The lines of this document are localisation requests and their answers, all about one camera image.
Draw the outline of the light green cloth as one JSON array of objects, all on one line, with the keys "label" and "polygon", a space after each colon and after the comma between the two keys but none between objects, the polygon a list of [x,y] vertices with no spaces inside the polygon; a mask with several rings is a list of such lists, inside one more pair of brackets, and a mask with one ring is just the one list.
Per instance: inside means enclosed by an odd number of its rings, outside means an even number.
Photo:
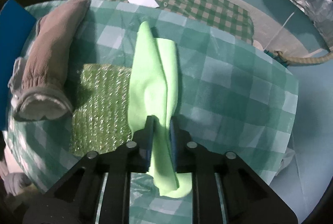
[{"label": "light green cloth", "polygon": [[148,22],[137,32],[129,82],[128,123],[140,130],[148,116],[155,125],[148,175],[161,196],[183,198],[191,192],[191,174],[178,174],[171,162],[170,120],[178,104],[178,62],[174,41],[153,36]]}]

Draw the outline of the blue cardboard box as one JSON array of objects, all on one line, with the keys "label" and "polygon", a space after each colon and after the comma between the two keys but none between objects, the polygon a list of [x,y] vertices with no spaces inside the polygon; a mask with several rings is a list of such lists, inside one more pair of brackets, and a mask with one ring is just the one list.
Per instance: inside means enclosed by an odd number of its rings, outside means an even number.
[{"label": "blue cardboard box", "polygon": [[8,82],[14,62],[36,22],[36,18],[15,0],[8,0],[1,9],[1,130],[7,126]]}]

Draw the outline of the grey fleece mitten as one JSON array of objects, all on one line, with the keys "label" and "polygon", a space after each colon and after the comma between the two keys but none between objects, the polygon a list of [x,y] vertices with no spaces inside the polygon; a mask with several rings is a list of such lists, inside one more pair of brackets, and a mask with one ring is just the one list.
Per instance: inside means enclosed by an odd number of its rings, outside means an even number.
[{"label": "grey fleece mitten", "polygon": [[12,107],[17,121],[55,120],[73,111],[64,92],[70,46],[90,0],[68,0],[38,20],[26,58],[22,95]]}]

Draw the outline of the green sparkly knitted cloth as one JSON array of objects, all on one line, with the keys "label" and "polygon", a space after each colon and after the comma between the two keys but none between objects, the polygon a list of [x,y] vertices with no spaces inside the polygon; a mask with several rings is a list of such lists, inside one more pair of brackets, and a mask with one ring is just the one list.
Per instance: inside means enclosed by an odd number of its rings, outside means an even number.
[{"label": "green sparkly knitted cloth", "polygon": [[114,151],[132,139],[128,124],[131,69],[111,64],[85,64],[76,87],[70,152]]}]

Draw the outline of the green checkered tablecloth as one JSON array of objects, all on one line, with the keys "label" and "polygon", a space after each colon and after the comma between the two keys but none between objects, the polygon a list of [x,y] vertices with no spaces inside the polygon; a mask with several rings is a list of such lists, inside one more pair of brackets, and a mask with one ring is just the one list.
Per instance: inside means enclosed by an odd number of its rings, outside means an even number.
[{"label": "green checkered tablecloth", "polygon": [[[298,80],[283,65],[229,33],[172,12],[91,0],[71,45],[67,91],[87,63],[132,67],[137,31],[177,44],[181,128],[208,150],[237,153],[268,185],[281,166],[293,127]],[[78,161],[69,152],[71,119],[17,122],[5,141],[41,192]],[[192,223],[191,195],[159,195],[149,175],[133,174],[129,223]]]}]

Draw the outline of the grey sock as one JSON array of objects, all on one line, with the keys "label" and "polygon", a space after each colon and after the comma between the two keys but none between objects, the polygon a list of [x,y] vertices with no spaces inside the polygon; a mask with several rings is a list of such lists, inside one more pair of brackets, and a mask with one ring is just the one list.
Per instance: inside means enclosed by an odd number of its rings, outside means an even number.
[{"label": "grey sock", "polygon": [[11,92],[11,105],[15,108],[22,95],[22,77],[26,66],[26,59],[18,57],[14,62],[12,76],[8,82],[8,88]]}]

